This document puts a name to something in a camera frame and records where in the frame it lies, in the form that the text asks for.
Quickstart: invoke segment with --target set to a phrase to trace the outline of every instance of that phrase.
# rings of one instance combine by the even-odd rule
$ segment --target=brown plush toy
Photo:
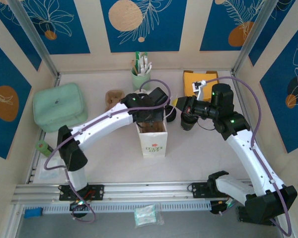
[[[105,95],[106,111],[112,109],[125,97],[122,90],[109,90]]]

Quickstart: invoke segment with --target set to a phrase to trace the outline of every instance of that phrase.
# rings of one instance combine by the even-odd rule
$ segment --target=blue panel
[[[186,0],[100,2],[112,53],[179,51]]]
[[[280,0],[277,3],[265,27],[260,33],[254,47],[249,53],[249,58],[253,65],[256,64],[257,60],[265,50],[269,41],[272,39],[273,35],[277,31],[294,2],[295,0]]]
[[[0,19],[32,63],[33,67],[38,70],[42,61],[40,56],[32,46],[21,26],[19,26],[19,22],[15,19],[8,5],[2,2],[0,2]]]
[[[298,31],[260,84],[287,152],[298,148]]]
[[[31,85],[0,49],[0,157],[6,159]]]
[[[200,51],[238,51],[263,0],[214,0]]]
[[[21,3],[50,54],[90,53],[73,0],[23,0]],[[0,2],[0,8],[3,7],[1,20],[18,44],[27,45],[25,33],[20,33],[21,26],[9,7]]]

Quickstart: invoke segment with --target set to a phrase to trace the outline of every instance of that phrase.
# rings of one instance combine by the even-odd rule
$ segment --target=white wall
[[[74,0],[91,54],[52,55],[60,72],[130,69],[134,53],[110,53],[99,0]],[[179,52],[149,52],[156,69],[231,69],[239,51],[200,52],[213,0],[187,0]]]
[[[54,78],[42,63],[37,72],[0,21],[0,48],[32,85],[8,158],[0,158],[0,232],[2,219],[16,184],[24,183],[40,129],[34,123],[32,98],[35,92],[53,86]]]
[[[298,192],[298,149],[287,154],[259,83],[297,30],[298,0],[294,3],[292,9],[285,17],[255,66],[252,67],[249,59],[247,59],[240,72],[238,72],[237,77],[246,81],[254,89],[259,98],[262,107],[262,123],[259,128],[257,140],[265,157],[281,179],[283,179],[287,185],[296,186]],[[247,89],[243,86],[241,86],[241,89],[245,98],[248,113],[250,114],[251,124],[255,126],[258,118],[256,103]],[[293,219],[293,226],[298,227],[298,197],[290,211]]]

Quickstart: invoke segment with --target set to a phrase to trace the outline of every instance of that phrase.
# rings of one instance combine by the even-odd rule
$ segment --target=yellow box
[[[216,71],[207,71],[207,73],[194,73],[193,71],[185,70],[183,71],[183,81],[184,81],[184,94],[187,97],[194,96],[192,83],[197,81],[205,80],[206,82],[218,78],[218,73]],[[203,101],[211,100],[212,96],[212,86],[219,83],[219,81],[214,81],[207,83],[207,86],[203,88]]]

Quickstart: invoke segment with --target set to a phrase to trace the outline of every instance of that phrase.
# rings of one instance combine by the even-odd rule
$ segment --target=white paper bag
[[[164,157],[167,146],[168,132],[164,122],[159,122],[158,127],[162,132],[146,132],[143,123],[136,124],[144,158]]]

